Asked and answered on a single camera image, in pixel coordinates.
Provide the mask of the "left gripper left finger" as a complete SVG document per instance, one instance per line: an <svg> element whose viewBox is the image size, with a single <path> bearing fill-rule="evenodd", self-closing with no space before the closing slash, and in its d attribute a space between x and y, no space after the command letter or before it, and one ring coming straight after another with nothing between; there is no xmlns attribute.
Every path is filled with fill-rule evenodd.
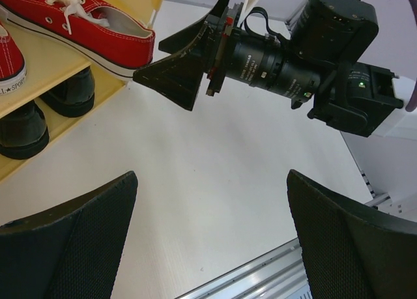
<svg viewBox="0 0 417 299"><path fill-rule="evenodd" d="M136 201L129 171L1 226L2 298L110 298Z"/></svg>

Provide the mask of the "red canvas sneaker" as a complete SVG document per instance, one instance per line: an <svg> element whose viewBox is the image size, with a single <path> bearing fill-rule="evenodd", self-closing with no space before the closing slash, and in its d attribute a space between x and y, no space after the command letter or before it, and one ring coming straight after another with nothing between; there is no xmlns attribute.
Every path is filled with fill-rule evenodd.
<svg viewBox="0 0 417 299"><path fill-rule="evenodd" d="M1 14L124 81L153 58L154 31L105 0L1 0Z"/></svg>
<svg viewBox="0 0 417 299"><path fill-rule="evenodd" d="M3 24L1 24L0 62L1 95L17 91L25 83L27 76L25 58Z"/></svg>

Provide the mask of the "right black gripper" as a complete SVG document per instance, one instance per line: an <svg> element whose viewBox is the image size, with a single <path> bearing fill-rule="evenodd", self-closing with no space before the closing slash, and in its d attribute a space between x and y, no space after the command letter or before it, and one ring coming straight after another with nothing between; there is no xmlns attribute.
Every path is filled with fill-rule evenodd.
<svg viewBox="0 0 417 299"><path fill-rule="evenodd" d="M133 81L188 111L194 108L204 73L210 80L206 95L219 93L227 71L226 60L236 44L233 31L237 28L243 6L240 3L229 8L229 1L217 0L200 20L160 41L158 49L171 55L136 70ZM197 38L203 25L208 31L204 43L205 64L201 57L185 51L178 52Z"/></svg>

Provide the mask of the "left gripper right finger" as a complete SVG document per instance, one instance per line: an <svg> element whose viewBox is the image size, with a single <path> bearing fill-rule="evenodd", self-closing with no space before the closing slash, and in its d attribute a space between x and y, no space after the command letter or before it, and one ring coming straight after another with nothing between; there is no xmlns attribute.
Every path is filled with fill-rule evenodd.
<svg viewBox="0 0 417 299"><path fill-rule="evenodd" d="M287 198L314 298L415 298L416 223L292 169Z"/></svg>

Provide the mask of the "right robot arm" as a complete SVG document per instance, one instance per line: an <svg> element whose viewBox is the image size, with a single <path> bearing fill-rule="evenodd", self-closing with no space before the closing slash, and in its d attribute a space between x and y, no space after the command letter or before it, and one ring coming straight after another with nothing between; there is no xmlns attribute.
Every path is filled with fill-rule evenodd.
<svg viewBox="0 0 417 299"><path fill-rule="evenodd" d="M286 38L249 28L250 15L267 15L258 0L229 1L162 40L166 57L136 70L133 80L192 110L203 78L209 96L231 78L290 99L292 109L312 101L308 117L341 132L416 139L416 83L360 62L379 32L372 5L305 0L285 22Z"/></svg>

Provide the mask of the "black loafer shoe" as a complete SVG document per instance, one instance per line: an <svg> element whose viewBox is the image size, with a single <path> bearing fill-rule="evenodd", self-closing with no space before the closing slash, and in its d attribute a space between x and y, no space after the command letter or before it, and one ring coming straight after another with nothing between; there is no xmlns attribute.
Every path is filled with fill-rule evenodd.
<svg viewBox="0 0 417 299"><path fill-rule="evenodd" d="M49 141L46 118L34 100L1 118L1 155L7 158L29 159Z"/></svg>
<svg viewBox="0 0 417 299"><path fill-rule="evenodd" d="M88 66L40 95L54 112L68 118L81 117L94 107L95 80Z"/></svg>

